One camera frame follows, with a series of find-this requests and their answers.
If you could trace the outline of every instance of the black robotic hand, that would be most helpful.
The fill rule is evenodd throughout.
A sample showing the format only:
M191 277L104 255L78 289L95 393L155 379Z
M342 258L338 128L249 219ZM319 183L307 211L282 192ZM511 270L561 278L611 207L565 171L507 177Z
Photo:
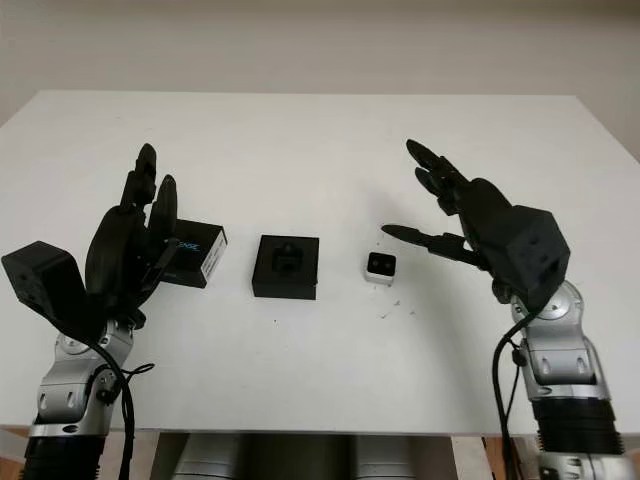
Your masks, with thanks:
M515 295L529 311L544 307L564 281L570 254L551 212L511 205L491 182L467 180L449 160L418 142L407 140L407 149L418 162L418 181L438 198L447 215L460 217L464 238L425 235L400 225L382 230L436 255L487 270L500 303ZM464 248L465 240L472 251Z

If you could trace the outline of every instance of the black object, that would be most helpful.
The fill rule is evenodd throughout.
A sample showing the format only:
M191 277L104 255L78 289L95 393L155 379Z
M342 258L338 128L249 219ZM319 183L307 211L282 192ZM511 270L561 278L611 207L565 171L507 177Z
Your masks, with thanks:
M227 245L220 225L178 220L174 235L178 249L164 270L162 281L204 288Z
M130 171L120 205L107 211L89 246L86 291L74 258L64 250L35 242L6 255L2 264L18 299L77 340L96 341L108 317L141 328L138 309L151 296L173 257L175 181L163 180L149 227L144 207L155 195L156 154L145 144Z
M609 400L598 398L542 398L535 400L540 447L547 452L622 455Z
M38 241L2 257L2 265L20 302L65 335L100 338L106 317L89 303L71 254Z
M253 271L256 297L316 299L318 248L315 237L263 235Z
M144 144L135 170L127 175L120 205L107 211L96 231L85 265L87 293L111 316L124 316L135 328L144 325L138 310L160 282L175 254L173 235L178 200L176 183L165 176L146 227L144 207L156 192L156 152Z
M90 480L98 478L104 437L31 437L25 452L23 480Z
M439 255L458 262L474 265L481 270L487 266L480 255L464 248L464 237L453 233L427 235L420 230L402 225L384 225L382 231L392 237L419 247L425 247L429 253Z
M386 253L371 252L367 261L367 272L393 277L396 274L396 257Z
M459 215L464 240L473 252L464 250L462 237L453 234L413 235L407 241L488 270L501 303L516 295L529 311L544 307L564 281L570 255L553 215L511 205L489 181L467 180L445 157L413 140L407 141L407 149L420 165L415 171L418 181L438 197L447 215ZM398 226L383 230L399 238L406 235Z

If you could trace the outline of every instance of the label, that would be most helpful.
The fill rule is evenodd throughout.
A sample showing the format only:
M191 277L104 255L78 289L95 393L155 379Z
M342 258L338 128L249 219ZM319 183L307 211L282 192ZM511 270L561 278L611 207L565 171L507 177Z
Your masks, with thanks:
M218 238L215 242L213 242L211 250L209 250L209 253L204 259L204 262L202 262L202 265L200 265L200 271L202 272L202 275L204 276L204 279L206 281L209 281L211 272L213 272L213 269L218 264L218 260L220 260L220 257L222 256L222 253L224 252L226 247L227 242L224 239L222 230L220 230L220 233L218 233Z

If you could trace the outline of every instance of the black box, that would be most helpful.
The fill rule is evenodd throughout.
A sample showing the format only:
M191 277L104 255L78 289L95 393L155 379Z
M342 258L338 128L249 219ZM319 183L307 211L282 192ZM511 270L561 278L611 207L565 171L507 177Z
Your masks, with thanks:
M227 247L227 236L220 225L178 220L178 251L164 271L162 281L204 288Z
M316 299L318 248L315 237L263 235L253 271L256 297Z

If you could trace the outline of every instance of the black square on white cube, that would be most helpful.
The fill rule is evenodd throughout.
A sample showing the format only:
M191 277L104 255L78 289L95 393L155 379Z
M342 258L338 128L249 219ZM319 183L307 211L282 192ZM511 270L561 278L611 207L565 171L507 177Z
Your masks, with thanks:
M367 261L365 278L369 282L391 285L396 274L396 257L386 253L371 252Z

